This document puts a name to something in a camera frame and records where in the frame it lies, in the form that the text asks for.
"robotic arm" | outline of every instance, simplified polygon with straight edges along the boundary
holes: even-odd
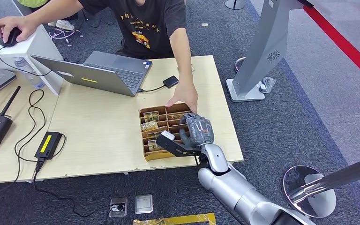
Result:
[[[167,131],[157,138],[157,144],[176,157],[199,157],[198,179],[231,213],[236,212],[249,225],[314,225],[304,215],[285,209],[264,197],[225,158],[215,144],[210,121],[194,113],[185,114],[190,136],[180,130],[183,144],[174,141]]]

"speaker grille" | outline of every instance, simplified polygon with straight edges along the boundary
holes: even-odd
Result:
[[[278,51],[274,51],[274,52],[271,52],[268,56],[267,56],[267,59],[268,61],[274,61],[276,59],[278,59],[278,57],[280,56],[281,54],[278,52]]]

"gray laptop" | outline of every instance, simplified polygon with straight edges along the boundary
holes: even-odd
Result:
[[[134,96],[152,62],[94,51],[81,65],[31,55],[70,83]]]

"shoe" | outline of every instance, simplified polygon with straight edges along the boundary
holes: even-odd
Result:
[[[75,29],[75,26],[70,24],[70,22],[67,20],[58,20],[56,22],[56,27],[65,29],[65,30],[74,30]]]
[[[48,23],[47,25],[48,25],[48,26],[55,27],[55,26],[56,26],[56,21],[54,21],[54,22],[50,22],[50,23]]]

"yellow tape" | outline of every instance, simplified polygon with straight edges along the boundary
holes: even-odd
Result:
[[[51,135],[47,136],[46,141],[45,141],[44,145],[42,146],[41,153],[44,153],[44,151],[45,151],[45,149],[47,147],[47,144],[49,143],[51,137],[52,137]]]
[[[133,220],[133,225],[181,225],[199,222],[209,222],[209,225],[216,225],[216,218],[214,213],[189,215],[182,217],[159,218],[140,221]]]
[[[94,80],[91,80],[91,79],[82,78],[82,80],[97,83],[97,81],[94,81]]]

